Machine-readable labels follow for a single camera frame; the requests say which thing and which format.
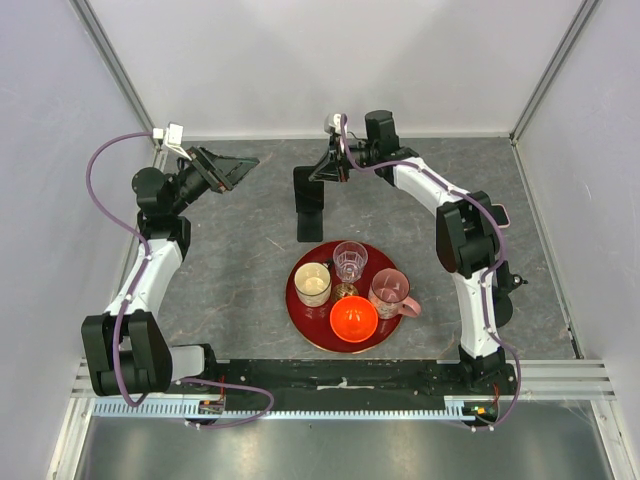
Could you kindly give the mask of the black cased phone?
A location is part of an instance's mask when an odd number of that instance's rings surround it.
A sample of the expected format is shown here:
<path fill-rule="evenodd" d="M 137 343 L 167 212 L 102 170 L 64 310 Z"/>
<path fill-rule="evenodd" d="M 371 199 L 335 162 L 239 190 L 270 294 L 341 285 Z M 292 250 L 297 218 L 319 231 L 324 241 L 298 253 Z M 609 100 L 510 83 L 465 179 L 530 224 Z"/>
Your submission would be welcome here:
<path fill-rule="evenodd" d="M 297 213 L 311 214 L 324 209 L 324 183 L 314 178 L 313 166 L 293 169 L 295 207 Z"/>

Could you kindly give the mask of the pink cased phone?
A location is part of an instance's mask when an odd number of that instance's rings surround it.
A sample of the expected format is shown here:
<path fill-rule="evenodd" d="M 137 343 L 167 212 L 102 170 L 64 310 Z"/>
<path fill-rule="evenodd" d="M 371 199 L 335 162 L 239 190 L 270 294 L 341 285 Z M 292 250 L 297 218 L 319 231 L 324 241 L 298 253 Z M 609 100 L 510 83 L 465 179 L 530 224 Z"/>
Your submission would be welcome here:
<path fill-rule="evenodd" d="M 500 229 L 506 229 L 510 226 L 510 218 L 506 207 L 503 204 L 493 204 L 491 206 L 492 215 Z"/>

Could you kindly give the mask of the black round-base clamp stand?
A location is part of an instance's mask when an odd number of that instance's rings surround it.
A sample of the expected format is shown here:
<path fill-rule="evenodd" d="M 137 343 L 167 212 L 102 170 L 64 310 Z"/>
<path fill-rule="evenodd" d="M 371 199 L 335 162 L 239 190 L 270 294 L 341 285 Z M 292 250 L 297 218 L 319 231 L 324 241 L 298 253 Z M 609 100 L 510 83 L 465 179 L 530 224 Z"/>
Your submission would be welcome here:
<path fill-rule="evenodd" d="M 527 285 L 528 281 L 520 274 L 510 271 L 509 262 L 504 261 L 495 272 L 495 282 L 492 287 L 495 325 L 504 327 L 512 318 L 514 306 L 510 295 L 516 289 Z"/>

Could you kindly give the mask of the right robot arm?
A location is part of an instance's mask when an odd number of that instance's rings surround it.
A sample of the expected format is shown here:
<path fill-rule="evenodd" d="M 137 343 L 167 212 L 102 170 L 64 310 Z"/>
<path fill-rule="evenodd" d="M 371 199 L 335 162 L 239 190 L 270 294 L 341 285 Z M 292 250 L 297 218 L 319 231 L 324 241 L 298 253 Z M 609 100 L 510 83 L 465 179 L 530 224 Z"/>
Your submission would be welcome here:
<path fill-rule="evenodd" d="M 498 326 L 512 313 L 510 293 L 525 281 L 509 270 L 505 209 L 483 191 L 454 185 L 402 146 L 391 112 L 367 113 L 365 128 L 365 138 L 351 139 L 346 115 L 329 115 L 327 150 L 315 165 L 295 168 L 298 241 L 322 240 L 324 185 L 348 181 L 351 171 L 374 173 L 409 194 L 434 216 L 436 254 L 456 287 L 462 325 L 460 386 L 477 394 L 494 380 L 514 384 L 519 371 L 506 358 L 515 352 L 500 339 Z"/>

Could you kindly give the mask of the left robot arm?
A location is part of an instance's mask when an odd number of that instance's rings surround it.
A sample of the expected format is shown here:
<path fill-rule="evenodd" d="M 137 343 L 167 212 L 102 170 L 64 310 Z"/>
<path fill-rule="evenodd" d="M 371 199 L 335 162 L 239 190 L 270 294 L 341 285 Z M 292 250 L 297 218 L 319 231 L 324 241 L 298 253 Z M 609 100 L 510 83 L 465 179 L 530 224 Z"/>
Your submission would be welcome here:
<path fill-rule="evenodd" d="M 132 179 L 139 207 L 135 264 L 105 311 L 87 317 L 81 327 L 89 377 L 99 396 L 163 393 L 182 378 L 198 393 L 218 385 L 211 346 L 169 347 L 157 316 L 191 243 L 184 211 L 207 191 L 233 190 L 259 161 L 217 155 L 204 147 L 186 154 L 187 165 L 177 173 L 146 167 Z"/>

